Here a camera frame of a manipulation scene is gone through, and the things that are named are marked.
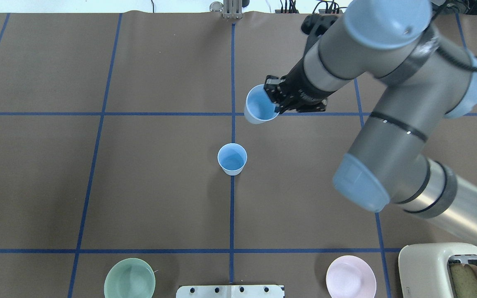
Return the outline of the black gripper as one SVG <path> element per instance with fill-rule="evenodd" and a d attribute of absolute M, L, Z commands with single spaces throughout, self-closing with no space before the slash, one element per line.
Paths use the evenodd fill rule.
<path fill-rule="evenodd" d="M 315 87 L 307 78 L 304 63 L 298 62 L 282 78 L 267 75 L 263 90 L 275 105 L 275 113 L 321 113 L 326 110 L 329 93 Z"/>

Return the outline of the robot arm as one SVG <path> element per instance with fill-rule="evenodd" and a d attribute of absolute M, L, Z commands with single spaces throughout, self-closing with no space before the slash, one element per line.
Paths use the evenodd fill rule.
<path fill-rule="evenodd" d="M 323 112 L 364 73 L 385 85 L 333 176 L 339 193 L 377 213 L 389 203 L 477 245 L 477 187 L 422 154 L 442 119 L 477 105 L 477 56 L 442 36 L 429 0 L 353 0 L 301 26 L 303 56 L 264 93 L 275 112 Z"/>

